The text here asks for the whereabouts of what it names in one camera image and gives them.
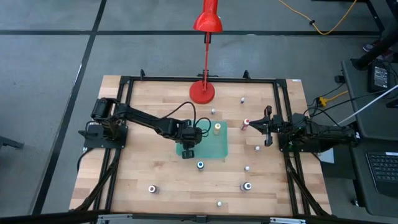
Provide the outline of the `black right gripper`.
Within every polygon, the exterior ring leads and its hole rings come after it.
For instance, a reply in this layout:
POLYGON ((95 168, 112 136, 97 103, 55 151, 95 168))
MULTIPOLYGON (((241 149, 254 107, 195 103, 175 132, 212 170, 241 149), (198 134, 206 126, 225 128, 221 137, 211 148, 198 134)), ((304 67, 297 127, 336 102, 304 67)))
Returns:
POLYGON ((271 136, 271 129, 269 125, 271 113, 272 113, 272 106, 268 105, 264 110, 265 117, 249 122, 250 126, 253 127, 254 129, 258 131, 266 131, 266 141, 265 141, 266 147, 271 146, 273 143, 271 136))

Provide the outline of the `translucent green plastic bin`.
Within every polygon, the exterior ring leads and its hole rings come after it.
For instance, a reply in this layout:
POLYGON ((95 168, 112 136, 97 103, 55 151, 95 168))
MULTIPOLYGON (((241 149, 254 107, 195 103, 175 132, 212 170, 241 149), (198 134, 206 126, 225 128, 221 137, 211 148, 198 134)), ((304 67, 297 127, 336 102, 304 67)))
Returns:
MULTIPOLYGON (((202 140, 194 145, 194 158, 192 159, 224 159, 228 155, 228 125, 225 121, 215 121, 206 117, 193 122, 192 126, 199 127, 203 131, 202 140), (213 134, 216 123, 221 124, 219 135, 213 134)), ((175 143, 176 154, 182 157, 183 147, 180 142, 175 143)))

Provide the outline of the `red desk lamp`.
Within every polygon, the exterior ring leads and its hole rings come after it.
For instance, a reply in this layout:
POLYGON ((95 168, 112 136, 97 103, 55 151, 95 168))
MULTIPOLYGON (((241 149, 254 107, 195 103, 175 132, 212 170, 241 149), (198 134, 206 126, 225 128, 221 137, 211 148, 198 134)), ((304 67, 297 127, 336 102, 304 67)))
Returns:
POLYGON ((223 32, 223 25, 218 12, 218 0, 203 0, 203 9, 201 14, 196 18, 193 28, 205 34, 205 62, 203 78, 194 82, 190 87, 190 98, 198 104, 207 104, 212 101, 215 96, 215 88, 208 81, 208 55, 210 48, 210 39, 212 33, 223 32))

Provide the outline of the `yellow plug adapter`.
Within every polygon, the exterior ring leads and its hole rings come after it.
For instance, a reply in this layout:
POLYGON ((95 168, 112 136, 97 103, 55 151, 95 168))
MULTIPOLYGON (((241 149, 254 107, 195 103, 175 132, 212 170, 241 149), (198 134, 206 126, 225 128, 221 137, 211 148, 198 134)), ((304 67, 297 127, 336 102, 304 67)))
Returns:
POLYGON ((348 91, 344 91, 344 92, 341 92, 341 93, 339 93, 339 94, 337 94, 337 95, 335 95, 335 96, 333 96, 331 98, 325 98, 323 96, 320 96, 318 98, 318 105, 321 106, 321 107, 326 107, 328 102, 333 101, 333 100, 337 99, 338 97, 343 96, 343 95, 345 95, 347 93, 348 93, 348 91))

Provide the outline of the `white paper sheet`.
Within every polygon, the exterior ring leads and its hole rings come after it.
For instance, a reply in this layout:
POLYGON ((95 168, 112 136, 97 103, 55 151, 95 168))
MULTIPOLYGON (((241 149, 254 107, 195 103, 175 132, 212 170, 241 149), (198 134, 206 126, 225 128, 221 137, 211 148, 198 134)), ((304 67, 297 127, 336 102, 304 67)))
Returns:
POLYGON ((330 148, 327 151, 324 152, 319 152, 317 153, 317 157, 321 162, 326 162, 329 164, 334 164, 335 163, 335 157, 334 157, 334 150, 333 148, 330 148))

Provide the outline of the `grey side cart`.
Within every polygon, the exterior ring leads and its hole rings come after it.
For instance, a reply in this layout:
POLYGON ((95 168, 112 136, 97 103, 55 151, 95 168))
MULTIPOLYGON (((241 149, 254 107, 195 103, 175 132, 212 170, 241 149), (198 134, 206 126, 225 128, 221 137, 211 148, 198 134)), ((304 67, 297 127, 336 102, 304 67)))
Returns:
POLYGON ((383 195, 376 188, 368 163, 369 152, 398 153, 398 108, 387 108, 390 102, 380 99, 368 105, 378 94, 368 93, 368 71, 358 70, 351 60, 341 62, 354 116, 361 137, 357 147, 351 148, 356 180, 354 187, 360 206, 374 216, 398 218, 398 183, 383 182, 382 188, 390 190, 383 195))

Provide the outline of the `black laptop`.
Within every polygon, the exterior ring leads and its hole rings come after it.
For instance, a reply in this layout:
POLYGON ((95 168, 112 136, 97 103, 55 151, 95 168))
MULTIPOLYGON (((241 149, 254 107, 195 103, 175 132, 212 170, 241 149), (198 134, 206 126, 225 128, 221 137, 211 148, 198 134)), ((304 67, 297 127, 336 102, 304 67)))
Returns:
POLYGON ((366 158, 376 191, 398 198, 398 152, 367 152, 366 158))

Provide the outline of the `person's leg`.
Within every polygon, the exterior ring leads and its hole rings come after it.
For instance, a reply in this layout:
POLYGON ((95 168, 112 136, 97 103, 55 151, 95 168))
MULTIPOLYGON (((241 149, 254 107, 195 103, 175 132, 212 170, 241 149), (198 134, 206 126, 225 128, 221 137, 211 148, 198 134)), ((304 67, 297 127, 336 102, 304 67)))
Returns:
POLYGON ((398 42, 398 26, 382 39, 373 49, 359 59, 352 59, 352 64, 357 70, 365 69, 373 60, 384 53, 389 47, 398 42))

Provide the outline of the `grey stand foot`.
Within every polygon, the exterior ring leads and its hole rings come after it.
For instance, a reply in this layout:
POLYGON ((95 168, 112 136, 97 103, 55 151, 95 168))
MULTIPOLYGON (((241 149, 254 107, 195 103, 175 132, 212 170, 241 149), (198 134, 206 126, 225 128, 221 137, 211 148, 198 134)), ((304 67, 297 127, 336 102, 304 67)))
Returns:
POLYGON ((0 149, 3 146, 10 146, 10 147, 13 147, 15 149, 22 149, 24 147, 24 144, 21 143, 21 142, 14 141, 14 140, 9 139, 9 138, 5 138, 4 136, 0 136, 0 149))

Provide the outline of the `black aluminium table frame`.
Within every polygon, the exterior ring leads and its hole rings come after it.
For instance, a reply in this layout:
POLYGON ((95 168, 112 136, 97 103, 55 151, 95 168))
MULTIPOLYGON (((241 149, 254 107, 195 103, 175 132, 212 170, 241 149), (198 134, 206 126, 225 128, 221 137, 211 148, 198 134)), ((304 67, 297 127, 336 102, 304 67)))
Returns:
MULTIPOLYGON (((131 77, 132 90, 122 82, 121 100, 131 93, 131 106, 155 116, 164 116, 189 100, 189 89, 199 78, 131 77)), ((116 97, 120 81, 125 77, 105 75, 98 98, 116 97)), ((274 113, 287 119, 287 96, 291 111, 301 113, 307 104, 301 80, 252 78, 214 78, 214 100, 196 105, 198 117, 225 121, 228 125, 228 155, 224 159, 204 159, 205 169, 198 171, 197 161, 181 159, 175 143, 158 136, 153 130, 127 122, 127 145, 121 152, 113 182, 113 196, 106 204, 110 183, 99 196, 99 209, 127 213, 126 218, 160 218, 195 222, 197 215, 212 221, 264 222, 268 217, 292 217, 289 184, 283 153, 275 134, 271 147, 264 147, 264 136, 255 129, 239 129, 245 118, 259 119, 267 105, 274 113), (252 190, 242 192, 243 182, 252 183, 252 190), (151 194, 150 185, 159 193, 151 194)), ((94 189, 103 162, 110 164, 116 150, 94 149, 82 159, 70 208, 80 206, 94 189)), ((320 162, 311 154, 300 153, 302 174, 313 197, 326 212, 330 202, 320 162)))

